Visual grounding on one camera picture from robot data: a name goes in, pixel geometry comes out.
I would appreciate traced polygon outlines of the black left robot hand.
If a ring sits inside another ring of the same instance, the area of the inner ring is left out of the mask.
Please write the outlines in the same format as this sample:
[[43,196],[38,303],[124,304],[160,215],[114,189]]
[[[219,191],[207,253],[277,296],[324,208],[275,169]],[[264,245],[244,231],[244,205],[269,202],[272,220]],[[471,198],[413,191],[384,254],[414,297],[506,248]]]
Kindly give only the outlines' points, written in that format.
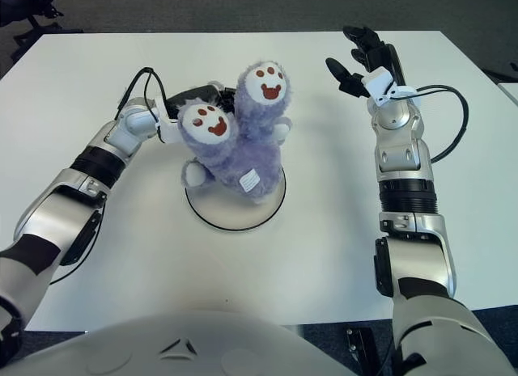
[[235,112],[234,98],[236,89],[225,87],[220,82],[210,82],[201,87],[194,87],[182,91],[165,102],[165,108],[170,120],[177,120],[181,107],[186,105],[188,100],[201,99],[203,102],[216,105],[225,112]]

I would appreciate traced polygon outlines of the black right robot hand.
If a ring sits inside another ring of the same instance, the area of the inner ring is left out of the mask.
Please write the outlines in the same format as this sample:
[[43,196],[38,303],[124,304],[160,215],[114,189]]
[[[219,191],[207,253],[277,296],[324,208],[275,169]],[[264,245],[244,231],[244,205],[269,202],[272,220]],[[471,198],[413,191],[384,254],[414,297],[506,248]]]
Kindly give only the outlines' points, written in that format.
[[[383,42],[378,34],[369,27],[344,26],[344,36],[356,45],[350,51],[351,56],[361,64],[368,73],[384,67],[397,85],[405,85],[405,77],[397,51],[392,44]],[[339,90],[357,98],[368,97],[369,93],[362,84],[363,76],[351,74],[339,61],[327,57],[325,64],[329,72],[339,82]]]

